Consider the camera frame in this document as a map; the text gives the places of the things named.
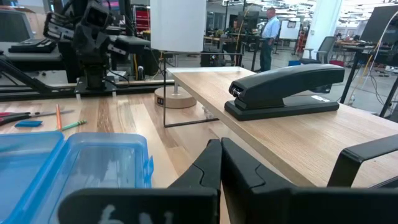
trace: plastic storage box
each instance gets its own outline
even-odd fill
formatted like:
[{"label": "plastic storage box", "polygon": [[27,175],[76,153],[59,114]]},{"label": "plastic storage box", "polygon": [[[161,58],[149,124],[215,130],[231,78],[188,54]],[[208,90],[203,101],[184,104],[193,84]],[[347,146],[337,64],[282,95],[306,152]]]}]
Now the plastic storage box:
[{"label": "plastic storage box", "polygon": [[150,188],[153,160],[136,134],[0,135],[0,223],[58,223],[59,203],[84,188]]}]

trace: orange pencil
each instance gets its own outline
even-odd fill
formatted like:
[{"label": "orange pencil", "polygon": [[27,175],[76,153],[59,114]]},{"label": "orange pencil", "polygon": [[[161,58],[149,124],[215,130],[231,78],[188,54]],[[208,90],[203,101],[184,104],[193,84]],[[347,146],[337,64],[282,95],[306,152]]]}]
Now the orange pencil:
[{"label": "orange pencil", "polygon": [[61,112],[60,112],[60,105],[55,106],[55,111],[57,112],[57,124],[58,130],[62,130],[62,122],[61,122]]}]

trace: pencil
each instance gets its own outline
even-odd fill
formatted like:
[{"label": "pencil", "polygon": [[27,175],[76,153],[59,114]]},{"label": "pencil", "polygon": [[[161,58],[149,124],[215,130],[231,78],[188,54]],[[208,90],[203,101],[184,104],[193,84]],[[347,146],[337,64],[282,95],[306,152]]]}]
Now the pencil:
[{"label": "pencil", "polygon": [[86,120],[82,120],[82,121],[78,121],[78,122],[73,123],[73,124],[66,125],[65,127],[62,128],[62,131],[77,127],[77,126],[85,124],[85,123],[87,123],[87,121]]},{"label": "pencil", "polygon": [[60,105],[56,105],[56,106],[55,106],[55,111],[57,112],[57,126],[58,126],[58,130],[62,130]]}]

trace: office chair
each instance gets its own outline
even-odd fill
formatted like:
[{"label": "office chair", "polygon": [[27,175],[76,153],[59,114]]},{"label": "office chair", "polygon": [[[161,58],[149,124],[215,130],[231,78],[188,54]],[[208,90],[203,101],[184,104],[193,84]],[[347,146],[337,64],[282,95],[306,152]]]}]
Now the office chair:
[{"label": "office chair", "polygon": [[317,59],[312,59],[311,52],[313,51],[313,49],[304,49],[310,52],[310,58],[301,58],[300,63],[304,65],[311,63],[328,63],[328,56],[330,51],[332,51],[333,49],[335,41],[336,37],[325,37],[321,46],[319,47],[319,50],[315,52],[317,53]]}]

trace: green pencil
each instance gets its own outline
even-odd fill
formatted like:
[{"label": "green pencil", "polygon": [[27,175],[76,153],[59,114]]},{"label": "green pencil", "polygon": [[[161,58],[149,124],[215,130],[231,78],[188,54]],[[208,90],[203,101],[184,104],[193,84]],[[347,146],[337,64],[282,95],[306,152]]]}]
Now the green pencil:
[{"label": "green pencil", "polygon": [[78,122],[73,123],[73,124],[66,125],[66,126],[64,126],[62,128],[62,131],[77,127],[77,126],[85,124],[85,123],[87,123],[87,121],[86,120],[82,120],[82,121],[78,121]]}]

